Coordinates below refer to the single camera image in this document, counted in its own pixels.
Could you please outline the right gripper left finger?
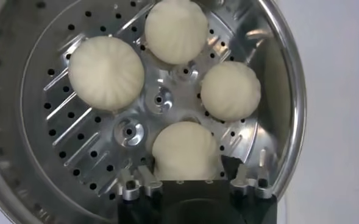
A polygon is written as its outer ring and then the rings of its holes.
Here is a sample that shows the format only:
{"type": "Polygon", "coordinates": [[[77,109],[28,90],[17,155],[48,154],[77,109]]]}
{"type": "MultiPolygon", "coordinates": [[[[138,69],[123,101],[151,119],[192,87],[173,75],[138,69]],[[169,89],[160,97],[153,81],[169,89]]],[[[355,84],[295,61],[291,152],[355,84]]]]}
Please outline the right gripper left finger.
{"type": "Polygon", "coordinates": [[[148,166],[138,166],[132,173],[129,169],[121,169],[118,174],[116,193],[125,201],[140,198],[141,193],[147,197],[162,192],[163,183],[156,178],[148,166]]]}

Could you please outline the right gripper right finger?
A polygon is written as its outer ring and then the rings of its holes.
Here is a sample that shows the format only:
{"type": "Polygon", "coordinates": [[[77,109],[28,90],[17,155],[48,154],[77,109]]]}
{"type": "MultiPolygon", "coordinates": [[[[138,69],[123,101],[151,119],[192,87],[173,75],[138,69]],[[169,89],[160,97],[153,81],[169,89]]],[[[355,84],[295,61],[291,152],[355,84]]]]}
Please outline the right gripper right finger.
{"type": "Polygon", "coordinates": [[[221,161],[233,195],[255,196],[265,200],[273,197],[265,157],[259,159],[258,165],[253,169],[253,176],[251,169],[239,158],[223,155],[221,161]]]}

